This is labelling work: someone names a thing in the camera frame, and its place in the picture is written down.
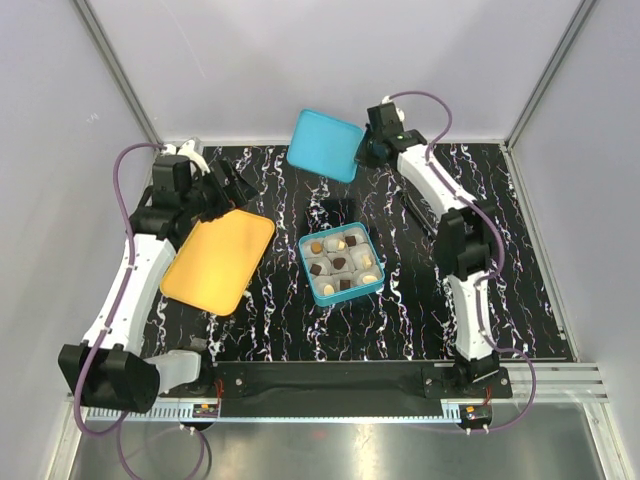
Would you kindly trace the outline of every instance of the metal frame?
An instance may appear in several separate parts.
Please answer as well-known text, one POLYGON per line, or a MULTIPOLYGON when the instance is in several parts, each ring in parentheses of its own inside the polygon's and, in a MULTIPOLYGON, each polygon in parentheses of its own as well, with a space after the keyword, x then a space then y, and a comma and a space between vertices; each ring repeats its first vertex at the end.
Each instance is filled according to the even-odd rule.
POLYGON ((560 65, 567 56, 569 49, 573 45, 575 39, 578 37, 578 34, 582 30, 582 27, 584 27, 596 3, 598 3, 598 0, 582 0, 580 2, 580 5, 578 5, 578 8, 576 9, 573 17, 571 18, 571 21, 569 22, 569 25, 567 26, 567 29, 562 34, 562 38, 560 39, 558 46, 551 55, 551 58, 549 59, 547 66, 542 72, 538 83, 534 87, 533 92, 531 92, 531 96, 529 97, 529 100, 527 100, 522 113, 520 113, 516 124, 505 140, 505 143, 509 148, 515 147, 516 143, 518 143, 523 130, 527 126, 527 123, 529 123, 529 119, 531 119, 533 112, 540 103, 540 100, 542 100, 542 97, 547 91, 549 84, 558 72, 560 65))
MULTIPOLYGON (((173 143, 179 144, 184 142, 184 138, 172 138, 169 140, 165 140, 165 143, 173 143)), ((224 142, 215 142, 211 140, 202 140, 200 145, 202 147, 246 147, 247 145, 251 145, 252 147, 272 147, 274 145, 289 145, 291 143, 291 138, 266 138, 266 139, 244 139, 244 140, 226 140, 224 142)), ((492 144, 503 144, 504 139, 482 139, 478 140, 477 138, 454 138, 447 137, 447 141, 445 143, 492 143, 492 144)))
MULTIPOLYGON (((506 365, 512 381, 516 403, 526 401, 531 391, 531 375, 527 365, 509 363, 506 365)), ((536 403, 581 404, 584 408, 594 444, 607 479, 632 479, 633 472, 625 455, 618 431, 613 423, 608 398, 595 364, 588 363, 536 363, 538 391, 536 403)), ((513 403, 511 400, 494 400, 495 403, 513 403)), ((216 398, 170 399, 159 398, 153 409, 147 414, 134 414, 127 422, 195 422, 199 419, 192 415, 195 404, 217 404, 216 398)), ((73 419, 71 400, 67 400, 67 412, 56 449, 54 461, 49 470, 48 480, 68 480, 80 443, 80 431, 73 419)), ((454 413, 458 409, 455 400, 443 402, 443 416, 433 419, 419 417, 403 418, 239 418, 224 419, 228 423, 456 423, 454 413)), ((84 409, 86 419, 91 421, 114 421, 119 412, 104 409, 84 409)))
POLYGON ((147 140, 151 143, 163 143, 158 133, 156 132, 153 123, 149 119, 149 116, 145 112, 142 103, 138 99, 135 90, 131 86, 127 75, 116 56, 116 53, 111 46, 107 34, 105 33, 96 13, 87 0, 71 0, 71 3, 75 7, 82 23, 84 24, 87 32, 91 36, 93 43, 98 51, 98 54, 104 61, 107 70, 111 74, 113 81, 115 82, 118 90, 122 94, 122 98, 131 110, 131 114, 135 118, 140 130, 147 137, 147 140))

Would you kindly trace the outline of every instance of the black marble surface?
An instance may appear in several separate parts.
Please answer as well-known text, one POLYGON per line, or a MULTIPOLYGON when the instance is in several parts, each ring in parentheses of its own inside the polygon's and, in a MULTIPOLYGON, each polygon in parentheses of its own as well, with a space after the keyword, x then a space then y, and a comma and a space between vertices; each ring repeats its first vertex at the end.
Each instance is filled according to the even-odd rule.
MULTIPOLYGON (((490 282, 494 338, 500 346, 516 346, 538 359, 570 358, 500 147, 444 144, 436 148, 436 156, 465 189, 497 205, 507 256, 499 281, 490 282)), ((205 157, 209 162, 231 159, 260 190, 248 210, 274 220, 274 239, 229 317, 158 293, 144 332, 143 356, 204 337, 216 361, 452 358, 456 319, 451 289, 431 259, 433 238, 403 206, 401 193, 407 185, 400 175, 360 168, 355 181, 345 185, 290 167, 283 146, 207 148, 205 157), (369 228, 385 265, 385 288, 320 308, 297 241, 354 221, 369 228)))

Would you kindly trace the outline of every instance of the teal box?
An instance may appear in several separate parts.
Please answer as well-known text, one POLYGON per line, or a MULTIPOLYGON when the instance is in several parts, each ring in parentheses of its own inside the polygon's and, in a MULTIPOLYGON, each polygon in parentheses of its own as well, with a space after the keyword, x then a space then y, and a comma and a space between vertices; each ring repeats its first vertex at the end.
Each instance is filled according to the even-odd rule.
POLYGON ((364 132, 314 110, 300 112, 287 161, 294 167, 350 183, 356 176, 355 156, 364 132))
POLYGON ((329 230, 323 230, 322 232, 305 235, 298 241, 298 250, 300 251, 302 263, 304 265, 304 271, 307 274, 307 280, 309 281, 309 287, 311 287, 313 298, 316 304, 320 307, 328 307, 329 305, 333 305, 335 303, 344 302, 346 300, 351 300, 352 298, 356 298, 356 297, 361 297, 362 295, 367 295, 369 293, 373 293, 377 290, 380 290, 384 286, 384 279, 385 279, 384 269, 382 268, 382 264, 380 263, 378 254, 373 248, 373 244, 371 243, 371 238, 369 237, 369 233, 367 232, 367 229, 360 222, 350 223, 348 225, 342 225, 341 227, 331 228, 329 230), (316 288, 314 286, 314 283, 313 283, 314 277, 309 271, 309 264, 308 264, 309 260, 304 258, 304 251, 302 249, 302 246, 309 240, 324 239, 324 237, 327 237, 334 233, 344 232, 345 230, 348 230, 353 227, 359 227, 364 232, 366 242, 368 243, 369 247, 371 247, 371 251, 373 252, 373 255, 375 257, 376 265, 380 269, 380 272, 382 273, 382 278, 380 278, 380 280, 377 280, 373 283, 369 283, 367 285, 359 285, 359 286, 350 288, 348 290, 345 290, 343 292, 336 292, 333 295, 321 295, 320 292, 316 291, 316 288))

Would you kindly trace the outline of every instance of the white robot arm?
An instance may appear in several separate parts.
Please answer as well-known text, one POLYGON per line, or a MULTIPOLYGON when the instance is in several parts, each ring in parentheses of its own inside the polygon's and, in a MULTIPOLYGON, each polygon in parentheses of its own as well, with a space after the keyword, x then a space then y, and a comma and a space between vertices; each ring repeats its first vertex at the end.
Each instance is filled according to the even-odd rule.
POLYGON ((130 217, 134 262, 130 262, 127 241, 116 278, 93 325, 80 345, 64 345, 60 351, 58 364, 75 391, 91 348, 97 348, 82 384, 82 405, 145 413, 160 392, 193 382, 200 375, 201 354, 206 351, 173 350, 144 360, 139 356, 160 281, 196 221, 211 221, 257 195, 224 160, 220 166, 226 181, 221 185, 197 152, 198 143, 190 139, 179 149, 166 145, 156 157, 153 184, 130 217), (129 269, 127 288, 118 301, 129 269), (113 322, 106 329, 105 319, 114 307, 113 322), (104 339, 98 348, 101 336, 104 339))
MULTIPOLYGON (((442 218, 450 210, 459 211, 464 210, 466 207, 443 185, 440 178, 434 173, 434 168, 440 171, 440 175, 449 182, 449 185, 457 185, 459 187, 458 197, 464 197, 471 202, 476 202, 476 198, 473 195, 451 178, 433 153, 431 153, 431 158, 429 159, 432 165, 429 165, 425 159, 425 153, 425 147, 421 144, 410 147, 400 153, 398 156, 398 172, 416 187, 438 218, 442 218)), ((453 291, 453 302, 458 320, 456 350, 468 360, 485 358, 490 356, 493 351, 478 329, 480 320, 485 325, 485 331, 491 331, 489 326, 487 282, 482 282, 479 287, 475 286, 478 278, 483 275, 486 275, 484 270, 472 273, 464 281, 456 275, 447 275, 453 291), (482 298, 482 319, 478 319, 476 288, 480 288, 482 291, 480 296, 482 298)))
POLYGON ((434 257, 440 274, 446 275, 453 291, 457 319, 454 384, 465 388, 490 382, 500 365, 497 352, 485 337, 491 339, 487 282, 478 280, 490 270, 495 240, 465 202, 479 207, 489 217, 494 207, 465 191, 433 153, 425 158, 427 141, 416 130, 404 130, 404 114, 388 98, 369 108, 368 115, 369 123, 356 160, 366 167, 389 164, 397 169, 440 219, 434 257))

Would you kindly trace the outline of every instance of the purple cable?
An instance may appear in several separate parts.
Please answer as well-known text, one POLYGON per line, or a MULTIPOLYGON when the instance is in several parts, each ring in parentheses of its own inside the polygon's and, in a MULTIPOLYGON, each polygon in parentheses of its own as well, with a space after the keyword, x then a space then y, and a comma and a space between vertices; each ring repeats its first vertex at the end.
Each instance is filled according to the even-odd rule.
POLYGON ((122 453, 122 455, 124 456, 125 460, 131 460, 133 457, 135 457, 136 455, 138 455, 140 452, 142 452, 143 450, 145 450, 146 448, 149 448, 149 445, 152 444, 153 442, 155 442, 156 440, 168 435, 169 433, 175 432, 176 430, 180 430, 180 426, 175 426, 175 427, 170 427, 167 428, 165 430, 162 430, 161 432, 156 433, 155 435, 153 435, 150 438, 147 438, 144 441, 144 445, 141 447, 136 448, 133 452, 129 452, 127 455, 124 455, 124 452, 122 453))
POLYGON ((82 390, 84 388, 84 383, 87 380, 87 375, 89 374, 89 369, 91 368, 91 364, 93 363, 98 350, 100 349, 100 345, 104 341, 104 337, 107 335, 107 331, 111 324, 113 323, 113 319, 118 311, 118 307, 120 306, 120 302, 122 301, 122 297, 124 296, 124 292, 127 288, 127 284, 129 283, 129 278, 131 277, 131 272, 133 271, 133 264, 136 258, 136 247, 133 241, 133 228, 131 227, 131 222, 129 221, 129 215, 127 213, 127 207, 124 204, 124 199, 122 198, 122 192, 120 192, 120 180, 118 178, 118 171, 120 170, 120 164, 122 163, 122 159, 127 155, 127 153, 132 150, 136 150, 138 148, 162 148, 162 145, 158 145, 155 143, 136 143, 135 145, 131 145, 130 147, 125 148, 120 155, 116 158, 115 164, 113 165, 113 188, 115 190, 116 199, 118 200, 118 206, 120 207, 120 213, 122 214, 122 219, 124 221, 125 230, 127 233, 127 240, 129 242, 129 267, 124 273, 124 277, 122 279, 122 283, 120 284, 120 288, 118 289, 118 294, 116 295, 115 300, 113 301, 113 305, 111 306, 111 310, 107 315, 107 319, 104 321, 104 329, 98 335, 95 343, 91 347, 89 351, 89 355, 87 355, 87 359, 82 365, 82 369, 80 370, 80 375, 78 376, 78 381, 76 383, 76 388, 73 392, 73 416, 76 420, 76 425, 80 431, 89 436, 89 437, 102 437, 112 432, 114 429, 118 428, 119 425, 122 424, 125 417, 127 416, 127 412, 122 412, 122 415, 116 420, 116 422, 111 425, 106 430, 102 430, 101 432, 96 432, 94 430, 89 429, 86 426, 84 421, 82 420, 82 411, 80 410, 80 399, 82 397, 82 390))
MULTIPOLYGON (((167 429, 164 432, 161 432, 161 434, 157 436, 161 436, 164 433, 168 433, 173 430, 174 428, 167 429)), ((193 429, 192 431, 197 434, 198 439, 200 440, 200 456, 198 457, 198 462, 196 463, 196 466, 193 468, 193 470, 191 470, 189 475, 185 477, 185 480, 191 480, 196 476, 196 474, 198 473, 198 470, 200 470, 200 467, 202 466, 202 462, 204 461, 205 442, 207 441, 206 438, 204 438, 204 435, 202 434, 202 432, 196 429, 193 429)), ((137 476, 135 472, 131 469, 131 467, 127 463, 127 459, 124 455, 124 451, 122 450, 122 424, 118 425, 118 428, 116 431, 116 448, 118 450, 118 458, 120 459, 122 468, 124 468, 125 472, 127 472, 127 475, 129 475, 129 477, 132 478, 133 480, 142 480, 142 478, 137 476)))
POLYGON ((435 148, 436 143, 440 141, 451 129, 451 124, 453 123, 453 114, 451 113, 451 109, 449 108, 449 106, 436 95, 433 95, 432 93, 429 93, 429 92, 423 92, 421 90, 408 90, 406 92, 399 92, 394 95, 391 95, 389 99, 393 100, 394 98, 402 97, 405 95, 420 95, 423 97, 429 97, 432 100, 435 100, 436 102, 438 102, 440 105, 442 105, 442 107, 446 110, 447 117, 448 117, 447 126, 442 130, 442 132, 438 136, 436 136, 431 142, 429 142, 429 145, 427 145, 427 150, 425 152, 425 158, 427 160, 427 164, 429 165, 433 173, 436 175, 436 177, 438 177, 438 179, 444 184, 444 186, 447 188, 447 190, 449 190, 449 192, 451 192, 452 195, 454 195, 464 205, 469 207, 480 218, 482 218, 482 220, 489 227, 489 230, 491 230, 491 233, 493 234, 493 237, 495 238, 495 241, 496 241, 496 245, 498 247, 498 263, 496 265, 495 270, 479 278, 478 280, 476 280, 474 284, 474 286, 476 287, 476 309, 477 309, 477 316, 478 316, 478 328, 480 329, 480 333, 482 334, 485 341, 496 352, 514 353, 518 355, 527 363, 527 365, 529 366, 529 370, 531 370, 531 395, 529 396, 529 401, 525 405, 524 409, 520 412, 520 414, 516 418, 514 418, 510 422, 507 422, 504 425, 500 425, 498 427, 494 427, 491 429, 492 431, 495 431, 495 432, 506 430, 507 428, 510 428, 515 424, 517 424, 518 422, 520 422, 525 417, 525 415, 529 412, 529 409, 531 408, 531 405, 533 405, 533 401, 536 396, 537 378, 536 378, 535 367, 533 365, 533 362, 529 359, 529 357, 527 357, 522 350, 518 350, 517 348, 498 347, 498 345, 493 341, 493 338, 491 338, 491 335, 485 331, 484 324, 482 323, 482 306, 480 303, 482 297, 481 297, 480 290, 477 287, 485 280, 492 280, 494 278, 497 278, 500 275, 500 272, 502 272, 502 268, 504 267, 504 258, 505 258, 504 244, 502 243, 502 237, 500 236, 500 232, 498 231, 493 221, 480 208, 478 208, 473 202, 470 202, 466 198, 458 197, 456 195, 456 189, 451 184, 449 184, 447 179, 434 166, 433 162, 430 161, 430 158, 431 158, 430 156, 431 156, 431 153, 433 152, 433 149, 435 148))

